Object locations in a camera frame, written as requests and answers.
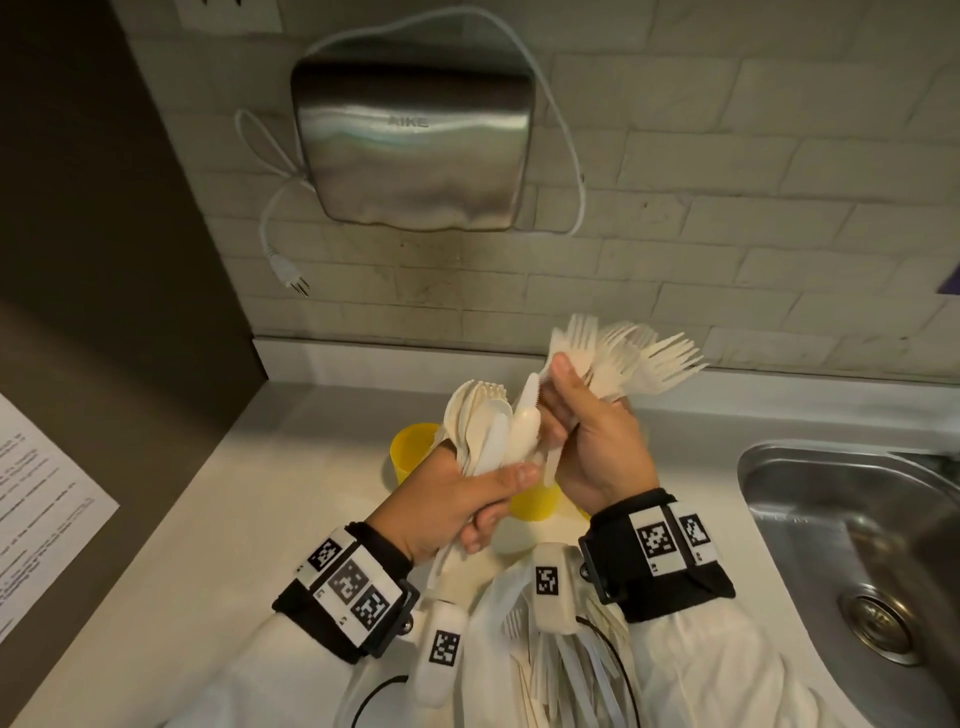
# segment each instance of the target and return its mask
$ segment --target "black wire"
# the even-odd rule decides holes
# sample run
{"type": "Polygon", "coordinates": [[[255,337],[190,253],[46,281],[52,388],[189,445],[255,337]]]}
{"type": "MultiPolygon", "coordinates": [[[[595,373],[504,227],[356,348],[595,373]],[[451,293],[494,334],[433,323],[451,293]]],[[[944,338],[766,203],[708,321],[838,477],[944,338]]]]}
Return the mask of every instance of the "black wire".
{"type": "Polygon", "coordinates": [[[357,720],[360,719],[360,714],[363,713],[363,709],[367,707],[367,703],[373,700],[373,697],[388,685],[393,683],[405,683],[410,679],[410,675],[394,675],[389,680],[384,680],[378,686],[376,686],[373,691],[363,699],[363,702],[360,703],[360,707],[357,709],[357,715],[353,717],[353,722],[350,724],[350,728],[357,728],[357,720]]]}
{"type": "Polygon", "coordinates": [[[620,674],[623,675],[623,681],[627,684],[627,692],[630,694],[630,702],[634,704],[634,718],[636,719],[636,728],[640,728],[640,709],[636,706],[636,696],[634,695],[634,688],[630,684],[630,676],[627,674],[627,669],[623,667],[623,660],[620,659],[620,654],[616,651],[616,647],[613,646],[613,643],[610,641],[610,638],[605,635],[600,628],[591,622],[586,617],[577,617],[577,621],[581,624],[585,624],[587,627],[593,630],[597,637],[606,643],[607,648],[613,653],[613,658],[616,660],[617,665],[620,667],[620,674]]]}

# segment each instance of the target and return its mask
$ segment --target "person's left hand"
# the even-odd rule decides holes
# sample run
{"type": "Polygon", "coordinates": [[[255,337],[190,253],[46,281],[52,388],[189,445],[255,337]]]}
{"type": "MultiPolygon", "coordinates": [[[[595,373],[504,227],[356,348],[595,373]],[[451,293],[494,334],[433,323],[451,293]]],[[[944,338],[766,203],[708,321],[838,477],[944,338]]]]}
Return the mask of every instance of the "person's left hand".
{"type": "Polygon", "coordinates": [[[510,512],[509,499],[538,480],[540,467],[533,463],[463,477],[456,454],[443,443],[371,513],[367,524],[414,564],[432,558],[458,533],[467,553],[476,553],[490,544],[496,525],[510,512]]]}

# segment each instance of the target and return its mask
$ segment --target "purple object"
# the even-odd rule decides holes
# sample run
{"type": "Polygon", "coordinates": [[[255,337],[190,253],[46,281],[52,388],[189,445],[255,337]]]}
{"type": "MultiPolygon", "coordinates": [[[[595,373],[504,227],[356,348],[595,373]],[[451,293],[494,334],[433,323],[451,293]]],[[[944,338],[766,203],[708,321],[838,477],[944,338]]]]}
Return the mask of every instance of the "purple object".
{"type": "Polygon", "coordinates": [[[951,296],[960,296],[960,265],[953,271],[953,275],[944,281],[937,293],[948,293],[951,296]]]}

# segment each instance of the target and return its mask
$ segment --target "countertop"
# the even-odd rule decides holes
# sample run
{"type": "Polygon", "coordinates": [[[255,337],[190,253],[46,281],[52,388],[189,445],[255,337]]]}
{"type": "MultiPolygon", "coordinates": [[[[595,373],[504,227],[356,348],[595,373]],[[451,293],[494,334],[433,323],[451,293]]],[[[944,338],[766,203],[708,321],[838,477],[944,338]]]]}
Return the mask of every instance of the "countertop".
{"type": "MultiPolygon", "coordinates": [[[[393,435],[436,422],[437,394],[267,383],[69,647],[15,728],[154,726],[175,714],[270,615],[294,567],[337,525],[394,487],[393,435]]],[[[696,504],[738,601],[850,728],[869,724],[817,656],[740,495],[752,445],[813,440],[891,448],[941,444],[917,429],[643,411],[664,488],[696,504]]],[[[566,502],[535,524],[507,520],[496,546],[571,541],[566,502]]]]}

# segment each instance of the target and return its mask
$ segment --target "sink basin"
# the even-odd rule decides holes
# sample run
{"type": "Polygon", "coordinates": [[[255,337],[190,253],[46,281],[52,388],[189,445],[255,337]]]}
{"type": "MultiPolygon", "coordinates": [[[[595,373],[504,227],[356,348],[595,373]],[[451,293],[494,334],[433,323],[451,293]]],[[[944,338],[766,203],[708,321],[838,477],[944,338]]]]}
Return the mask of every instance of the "sink basin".
{"type": "Polygon", "coordinates": [[[960,488],[894,453],[761,445],[740,488],[810,639],[877,728],[960,726],[960,488]]]}

